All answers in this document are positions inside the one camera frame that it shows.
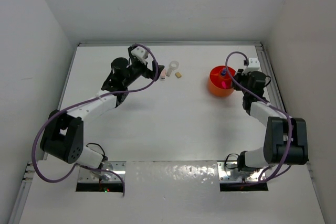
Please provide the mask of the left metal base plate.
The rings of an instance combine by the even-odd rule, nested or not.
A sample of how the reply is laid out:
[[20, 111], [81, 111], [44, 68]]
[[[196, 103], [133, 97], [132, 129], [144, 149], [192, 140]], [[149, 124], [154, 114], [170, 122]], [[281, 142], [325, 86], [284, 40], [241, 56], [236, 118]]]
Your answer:
[[95, 172], [79, 168], [78, 182], [98, 183], [98, 180], [101, 180], [103, 183], [119, 183], [121, 180], [117, 174], [122, 179], [125, 178], [126, 162], [106, 161], [100, 169], [106, 170], [106, 172]]

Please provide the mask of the aluminium table edge rail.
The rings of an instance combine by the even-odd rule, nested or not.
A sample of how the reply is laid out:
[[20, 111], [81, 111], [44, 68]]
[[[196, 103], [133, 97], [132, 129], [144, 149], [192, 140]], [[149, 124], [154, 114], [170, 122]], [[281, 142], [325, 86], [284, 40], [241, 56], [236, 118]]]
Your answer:
[[[82, 41], [78, 47], [130, 46], [131, 41]], [[262, 47], [259, 41], [148, 41], [140, 42], [146, 46], [255, 46]]]

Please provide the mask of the pink mini stapler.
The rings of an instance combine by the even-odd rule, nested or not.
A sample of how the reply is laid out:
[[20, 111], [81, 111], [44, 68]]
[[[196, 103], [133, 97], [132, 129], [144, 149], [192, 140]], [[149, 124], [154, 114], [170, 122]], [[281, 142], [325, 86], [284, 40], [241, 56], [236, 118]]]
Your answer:
[[161, 81], [164, 81], [165, 80], [165, 77], [166, 77], [166, 70], [162, 70], [162, 72], [160, 73], [160, 80]]

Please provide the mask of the orange round organizer container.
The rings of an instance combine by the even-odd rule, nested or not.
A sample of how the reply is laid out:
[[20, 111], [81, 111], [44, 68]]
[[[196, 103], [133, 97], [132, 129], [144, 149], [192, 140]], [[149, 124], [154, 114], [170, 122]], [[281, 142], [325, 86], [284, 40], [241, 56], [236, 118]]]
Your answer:
[[[220, 98], [228, 97], [234, 92], [234, 89], [232, 87], [232, 79], [230, 78], [229, 73], [232, 76], [234, 76], [236, 73], [236, 71], [233, 68], [228, 67], [228, 71], [226, 72], [225, 77], [221, 77], [220, 72], [222, 71], [223, 68], [226, 68], [226, 66], [214, 67], [209, 73], [207, 82], [208, 91], [212, 95]], [[222, 82], [225, 82], [227, 84], [228, 89], [223, 89]]]

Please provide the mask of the yellow eraser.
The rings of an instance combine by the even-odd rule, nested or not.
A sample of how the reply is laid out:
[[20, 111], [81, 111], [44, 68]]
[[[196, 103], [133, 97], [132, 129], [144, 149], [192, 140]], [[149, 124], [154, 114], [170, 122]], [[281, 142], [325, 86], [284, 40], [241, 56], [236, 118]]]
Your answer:
[[181, 75], [179, 72], [177, 72], [177, 73], [175, 74], [175, 76], [176, 76], [178, 79], [182, 77], [182, 75]]

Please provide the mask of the metal base plate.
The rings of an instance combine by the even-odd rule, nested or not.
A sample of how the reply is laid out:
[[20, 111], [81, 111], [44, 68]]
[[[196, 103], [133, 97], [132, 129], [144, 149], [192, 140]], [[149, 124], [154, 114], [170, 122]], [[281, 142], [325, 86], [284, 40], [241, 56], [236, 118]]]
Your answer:
[[224, 184], [239, 184], [239, 183], [252, 183], [258, 182], [259, 176], [263, 171], [262, 168], [259, 168], [253, 172], [242, 172], [238, 171], [236, 168], [237, 162], [228, 160], [218, 161], [218, 176], [219, 182]]
[[95, 172], [79, 168], [78, 182], [98, 183], [98, 180], [101, 180], [103, 183], [119, 183], [121, 180], [117, 174], [122, 179], [125, 178], [126, 162], [106, 161], [100, 169], [106, 170], [106, 172]]

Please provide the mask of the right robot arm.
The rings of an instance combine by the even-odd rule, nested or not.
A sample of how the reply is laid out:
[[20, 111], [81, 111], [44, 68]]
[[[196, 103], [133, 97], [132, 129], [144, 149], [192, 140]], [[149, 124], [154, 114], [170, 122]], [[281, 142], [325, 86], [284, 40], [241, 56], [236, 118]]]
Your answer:
[[243, 109], [266, 127], [264, 144], [253, 151], [243, 151], [237, 159], [239, 172], [253, 172], [274, 165], [304, 165], [309, 160], [307, 125], [274, 107], [264, 97], [267, 75], [260, 71], [233, 76], [233, 88], [243, 93]]

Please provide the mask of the clear tape dispenser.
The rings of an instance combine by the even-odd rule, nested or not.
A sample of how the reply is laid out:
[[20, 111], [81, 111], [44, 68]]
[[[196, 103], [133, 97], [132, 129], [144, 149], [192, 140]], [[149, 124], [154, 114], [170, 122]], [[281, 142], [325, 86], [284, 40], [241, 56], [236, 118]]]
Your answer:
[[169, 77], [171, 75], [171, 73], [179, 68], [179, 63], [177, 61], [171, 61], [169, 64], [169, 67], [166, 71], [166, 76]]

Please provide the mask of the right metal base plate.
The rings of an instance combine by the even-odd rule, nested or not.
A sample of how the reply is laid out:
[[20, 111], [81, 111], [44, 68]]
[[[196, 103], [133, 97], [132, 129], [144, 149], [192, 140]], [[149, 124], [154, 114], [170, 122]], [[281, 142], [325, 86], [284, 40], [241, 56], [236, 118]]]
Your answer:
[[253, 172], [242, 172], [238, 171], [236, 168], [237, 162], [228, 160], [218, 161], [218, 176], [219, 182], [224, 184], [239, 184], [239, 183], [252, 183], [258, 182], [259, 176], [263, 171], [262, 168], [259, 168]]

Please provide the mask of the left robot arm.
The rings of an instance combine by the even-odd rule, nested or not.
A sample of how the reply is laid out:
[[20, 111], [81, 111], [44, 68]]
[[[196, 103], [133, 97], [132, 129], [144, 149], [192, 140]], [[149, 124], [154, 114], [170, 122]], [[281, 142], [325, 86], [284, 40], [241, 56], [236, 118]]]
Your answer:
[[147, 63], [135, 56], [115, 59], [94, 101], [63, 113], [58, 110], [50, 113], [51, 122], [44, 130], [40, 148], [68, 164], [100, 168], [107, 157], [85, 146], [85, 128], [104, 113], [121, 105], [129, 93], [129, 85], [136, 79], [144, 77], [156, 81], [163, 69], [163, 65], [156, 64], [149, 69]]

